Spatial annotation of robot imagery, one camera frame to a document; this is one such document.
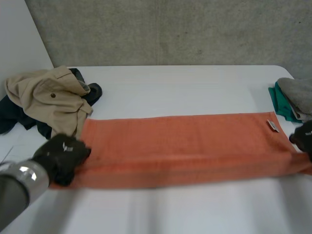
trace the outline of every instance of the white wall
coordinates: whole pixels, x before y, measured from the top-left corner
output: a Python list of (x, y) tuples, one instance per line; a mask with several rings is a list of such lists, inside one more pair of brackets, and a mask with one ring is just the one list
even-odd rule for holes
[(0, 0), (0, 98), (3, 82), (20, 72), (53, 65), (24, 0)]

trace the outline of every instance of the wall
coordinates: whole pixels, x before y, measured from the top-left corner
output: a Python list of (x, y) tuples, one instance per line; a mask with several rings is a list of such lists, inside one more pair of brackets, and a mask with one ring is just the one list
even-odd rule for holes
[(55, 66), (275, 64), (312, 77), (311, 0), (26, 0)]
[(0, 99), (4, 80), (20, 72), (53, 68), (24, 0), (0, 0)]

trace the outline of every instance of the pile of clothes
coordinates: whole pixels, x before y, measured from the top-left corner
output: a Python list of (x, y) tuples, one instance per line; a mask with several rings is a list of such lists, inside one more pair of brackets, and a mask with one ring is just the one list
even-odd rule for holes
[(312, 79), (280, 78), (269, 88), (276, 114), (291, 122), (312, 119)]
[(78, 69), (65, 66), (10, 77), (5, 90), (0, 134), (19, 122), (26, 130), (36, 125), (46, 139), (57, 133), (79, 138), (91, 106), (102, 96), (98, 84), (85, 84)]

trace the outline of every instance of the white table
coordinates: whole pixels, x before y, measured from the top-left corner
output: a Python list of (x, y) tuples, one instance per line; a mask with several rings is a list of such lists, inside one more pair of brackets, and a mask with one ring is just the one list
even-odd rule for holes
[[(279, 66), (79, 67), (103, 96), (92, 118), (273, 111), (268, 87), (292, 76)], [(286, 134), (295, 126), (278, 117)], [(44, 138), (17, 125), (0, 159), (31, 156)], [(306, 175), (161, 189), (47, 191), (4, 234), (309, 234)]]

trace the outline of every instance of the silver joint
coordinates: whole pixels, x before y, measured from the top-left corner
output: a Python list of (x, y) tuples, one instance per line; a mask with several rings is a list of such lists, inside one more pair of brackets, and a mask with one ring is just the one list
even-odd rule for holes
[(25, 186), (29, 195), (29, 205), (49, 187), (47, 172), (41, 165), (33, 161), (11, 164), (8, 169), (0, 171), (0, 175), (12, 176)]

